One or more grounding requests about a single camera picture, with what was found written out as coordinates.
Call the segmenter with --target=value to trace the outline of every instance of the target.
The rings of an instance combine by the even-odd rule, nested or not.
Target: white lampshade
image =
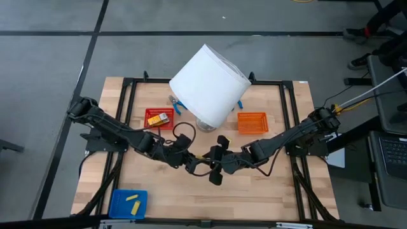
[[[198,119],[216,128],[250,85],[236,66],[207,45],[170,80],[176,97]]]

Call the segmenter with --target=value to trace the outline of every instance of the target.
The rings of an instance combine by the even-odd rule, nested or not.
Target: keyboard
[[[407,139],[380,137],[379,140],[388,175],[407,180]]]

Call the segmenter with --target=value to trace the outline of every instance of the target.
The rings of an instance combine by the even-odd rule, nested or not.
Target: floor
[[[152,78],[171,78],[207,43],[244,74],[254,71],[262,80],[309,81],[314,104],[320,106],[326,97],[345,88],[343,78],[366,72],[348,70],[347,62],[383,42],[372,39],[361,46],[327,36],[344,27],[362,27],[377,12],[373,3],[115,0],[109,1],[104,18],[99,15],[102,4],[103,0],[0,1],[0,139],[25,146],[21,154],[0,154],[0,221],[30,218],[50,158],[61,146],[55,142],[64,142],[65,137],[44,217],[69,215],[86,144],[79,134],[88,130],[79,125],[72,125],[69,132],[65,131],[69,126],[62,128],[75,88],[97,99],[106,76],[141,77],[146,70]],[[92,37],[93,31],[180,33]],[[182,31],[274,33],[181,36]],[[304,36],[290,36],[293,32]],[[367,89],[354,87],[329,102],[343,102]],[[368,102],[340,116],[340,131],[376,114],[375,105]],[[346,222],[397,228],[407,223],[405,211],[385,207],[382,212],[370,212],[358,207],[360,199],[369,198],[367,185],[335,177],[332,184],[340,217]]]

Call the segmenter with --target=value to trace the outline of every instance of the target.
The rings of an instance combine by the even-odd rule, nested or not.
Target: wooden tabletop
[[[116,113],[122,81],[123,78],[120,77],[108,77],[104,84],[99,106],[111,116]],[[300,120],[303,120],[314,110],[310,89],[304,81],[294,81],[293,84],[298,113]],[[124,121],[127,112],[129,94],[130,88],[126,93],[121,121]],[[138,83],[130,126],[143,126],[146,108],[171,108],[172,104],[168,100],[170,94],[173,95],[168,83]],[[290,123],[293,126],[288,91],[286,98]],[[285,131],[278,86],[252,85],[241,101],[244,109],[240,110],[236,105],[235,110],[216,131],[203,133],[197,130],[197,137],[189,151],[196,155],[207,153],[210,146],[216,145],[218,135],[225,135],[231,140],[230,150],[241,151],[240,147],[246,143],[271,138]],[[183,108],[180,110],[182,115],[176,115],[175,122],[187,121],[195,125],[195,117]],[[240,135],[237,131],[237,113],[241,111],[266,112],[269,132],[261,135]],[[181,132],[192,136],[191,128],[186,125],[177,128],[176,133]],[[175,139],[171,130],[162,130],[162,137]],[[72,213],[82,210],[99,188],[106,155],[106,152],[97,152],[84,163]],[[338,217],[327,165],[314,156],[307,157],[307,160],[314,192],[329,212]],[[270,162],[261,168],[268,170]],[[196,173],[206,171],[208,167],[199,165]],[[184,167],[173,169],[162,162],[140,156],[130,149],[124,157],[119,188],[148,191],[147,218],[299,220],[291,164],[284,150],[279,155],[270,177],[261,175],[255,169],[242,169],[234,175],[223,172],[222,185],[215,186],[208,181],[208,177],[192,176]],[[309,218],[307,196],[304,191],[302,195],[306,216]],[[102,213],[107,212],[109,197],[110,190],[106,192]]]

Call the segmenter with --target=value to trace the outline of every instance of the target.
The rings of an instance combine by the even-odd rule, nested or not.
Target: blue basket
[[[139,197],[126,201],[127,197],[132,195]],[[133,216],[131,214],[134,203],[139,200],[139,210]],[[146,190],[114,190],[112,202],[109,210],[109,217],[114,219],[144,219],[147,209],[147,191]]]

